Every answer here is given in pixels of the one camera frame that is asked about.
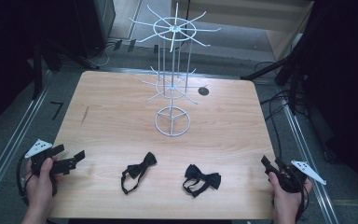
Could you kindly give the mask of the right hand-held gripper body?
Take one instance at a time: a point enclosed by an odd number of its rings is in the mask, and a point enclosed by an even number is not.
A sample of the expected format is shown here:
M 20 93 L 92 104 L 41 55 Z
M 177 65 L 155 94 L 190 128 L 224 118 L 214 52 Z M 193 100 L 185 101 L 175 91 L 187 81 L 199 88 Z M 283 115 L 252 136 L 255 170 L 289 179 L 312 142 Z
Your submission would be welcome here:
M 326 181 L 322 179 L 305 161 L 291 161 L 286 164 L 287 168 L 278 171 L 277 177 L 281 188 L 289 193 L 300 192 L 308 177 L 316 180 L 322 185 L 326 184 Z

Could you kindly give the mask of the black bow tie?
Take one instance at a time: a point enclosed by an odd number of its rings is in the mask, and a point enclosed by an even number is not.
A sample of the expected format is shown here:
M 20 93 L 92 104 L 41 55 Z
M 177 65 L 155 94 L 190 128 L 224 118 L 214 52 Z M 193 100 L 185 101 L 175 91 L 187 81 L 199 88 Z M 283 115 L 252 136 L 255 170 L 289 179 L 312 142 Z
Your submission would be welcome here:
M 190 164 L 185 172 L 185 182 L 182 184 L 184 190 L 193 198 L 198 197 L 209 187 L 219 189 L 221 175 L 219 173 L 204 174 L 195 164 Z
M 139 187 L 140 181 L 144 177 L 147 169 L 157 163 L 158 162 L 155 155 L 151 152 L 148 152 L 141 163 L 128 165 L 127 168 L 122 172 L 120 179 L 120 185 L 123 193 L 128 195 L 130 192 L 136 190 Z M 125 188 L 125 181 L 128 175 L 132 179 L 136 180 L 136 184 L 131 189 Z

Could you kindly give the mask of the black metal stand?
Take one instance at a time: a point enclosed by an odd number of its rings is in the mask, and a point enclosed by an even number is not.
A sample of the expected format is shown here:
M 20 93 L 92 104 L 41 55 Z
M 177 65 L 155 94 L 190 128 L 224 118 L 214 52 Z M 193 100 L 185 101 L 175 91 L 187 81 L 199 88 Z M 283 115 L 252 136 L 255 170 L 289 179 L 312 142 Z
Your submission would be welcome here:
M 96 70 L 99 65 L 91 65 L 85 60 L 81 59 L 74 52 L 60 45 L 57 41 L 42 38 L 34 42 L 34 60 L 33 60 L 33 75 L 34 75 L 34 94 L 32 99 L 35 100 L 43 90 L 42 81 L 42 60 L 45 60 L 49 68 L 55 71 L 61 69 L 61 61 L 58 53 L 62 53 L 69 57 L 75 63 L 83 66 L 86 69 Z
M 275 77 L 275 83 L 278 86 L 285 85 L 288 81 L 290 83 L 289 95 L 288 95 L 288 105 L 290 111 L 296 113 L 296 105 L 298 100 L 296 98 L 298 84 L 300 81 L 300 66 L 297 62 L 297 54 L 295 52 L 290 53 L 288 56 L 283 59 L 272 63 L 261 70 L 253 72 L 251 75 L 241 76 L 241 80 L 253 81 L 256 78 L 262 77 L 265 74 L 275 71 L 280 68 L 278 75 Z

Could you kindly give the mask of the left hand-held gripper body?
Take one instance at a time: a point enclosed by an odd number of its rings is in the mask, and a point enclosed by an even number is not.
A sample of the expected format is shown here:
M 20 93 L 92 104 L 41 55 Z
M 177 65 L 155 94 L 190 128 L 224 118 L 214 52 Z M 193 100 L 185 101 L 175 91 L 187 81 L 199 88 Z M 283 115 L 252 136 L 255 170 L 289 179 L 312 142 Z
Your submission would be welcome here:
M 46 150 L 53 148 L 54 146 L 51 143 L 48 143 L 44 140 L 38 139 L 31 148 L 25 153 L 24 158 L 31 160 L 31 169 L 33 175 L 39 175 L 42 163 L 47 158 Z M 76 168 L 76 159 L 69 158 L 60 161 L 54 161 L 52 169 L 50 170 L 50 180 L 52 184 L 52 195 L 57 193 L 57 184 L 55 175 L 63 174 L 69 175 L 71 170 Z

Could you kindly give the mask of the white wire display rack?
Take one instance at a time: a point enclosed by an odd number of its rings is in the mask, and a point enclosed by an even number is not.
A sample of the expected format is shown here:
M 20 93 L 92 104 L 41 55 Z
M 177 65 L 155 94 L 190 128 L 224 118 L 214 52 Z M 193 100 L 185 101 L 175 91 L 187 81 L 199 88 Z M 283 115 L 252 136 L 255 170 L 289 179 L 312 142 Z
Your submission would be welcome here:
M 157 17 L 155 21 L 145 22 L 131 19 L 131 22 L 147 26 L 153 31 L 152 35 L 136 40 L 136 43 L 143 43 L 152 38 L 156 38 L 158 41 L 154 47 L 154 51 L 158 55 L 158 66 L 150 67 L 157 79 L 155 81 L 141 79 L 141 82 L 153 86 L 156 90 L 156 94 L 148 98 L 148 101 L 159 97 L 169 101 L 167 106 L 162 107 L 156 113 L 154 118 L 156 129 L 169 137 L 180 136 L 189 130 L 191 119 L 188 112 L 176 105 L 175 102 L 187 99 L 196 105 L 197 102 L 188 95 L 191 89 L 209 93 L 206 85 L 189 83 L 190 77 L 196 72 L 196 68 L 190 69 L 193 44 L 208 47 L 208 44 L 202 43 L 196 38 L 197 34 L 215 33 L 219 29 L 200 29 L 195 25 L 195 22 L 204 17 L 206 12 L 190 20 L 181 18 L 179 4 L 175 5 L 174 15 L 169 17 L 160 16 L 150 6 L 147 6 L 147 9 Z

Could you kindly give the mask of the person's right hand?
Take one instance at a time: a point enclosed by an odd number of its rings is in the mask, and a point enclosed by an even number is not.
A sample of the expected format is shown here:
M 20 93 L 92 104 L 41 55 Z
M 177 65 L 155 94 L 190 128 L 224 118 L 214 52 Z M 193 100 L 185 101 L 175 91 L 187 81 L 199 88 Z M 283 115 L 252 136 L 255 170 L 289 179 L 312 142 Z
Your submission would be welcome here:
M 297 217 L 298 209 L 304 204 L 301 193 L 289 193 L 284 191 L 279 183 L 278 177 L 270 172 L 269 183 L 272 186 L 273 219 L 276 217 Z

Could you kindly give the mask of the person's left hand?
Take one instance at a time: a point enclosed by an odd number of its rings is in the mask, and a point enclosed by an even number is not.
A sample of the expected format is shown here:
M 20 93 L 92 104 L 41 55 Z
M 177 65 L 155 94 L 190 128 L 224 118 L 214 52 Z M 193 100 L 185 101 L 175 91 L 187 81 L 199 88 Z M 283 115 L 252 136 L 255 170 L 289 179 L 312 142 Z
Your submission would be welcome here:
M 53 205 L 52 184 L 50 170 L 53 166 L 53 159 L 47 158 L 42 163 L 39 175 L 33 175 L 31 162 L 26 165 L 26 190 L 28 194 L 28 207 L 33 211 L 48 214 Z

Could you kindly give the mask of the metal floor rail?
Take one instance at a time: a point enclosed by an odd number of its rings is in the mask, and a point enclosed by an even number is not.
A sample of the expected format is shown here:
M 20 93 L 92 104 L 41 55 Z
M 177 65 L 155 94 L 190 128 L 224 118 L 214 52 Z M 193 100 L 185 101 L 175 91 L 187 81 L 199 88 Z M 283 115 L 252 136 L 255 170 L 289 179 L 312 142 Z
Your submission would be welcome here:
M 295 161 L 295 165 L 299 165 L 300 171 L 306 174 L 312 181 L 315 197 L 321 208 L 325 223 L 339 224 L 334 206 L 325 187 L 326 181 L 319 176 L 317 166 L 312 158 L 309 146 L 297 118 L 288 107 L 286 107 L 284 111 L 301 155 L 301 161 Z
M 0 116 L 0 183 L 16 157 L 22 141 L 42 106 L 55 73 L 48 70 L 42 76 L 42 91 L 33 100 L 34 84 L 26 87 Z

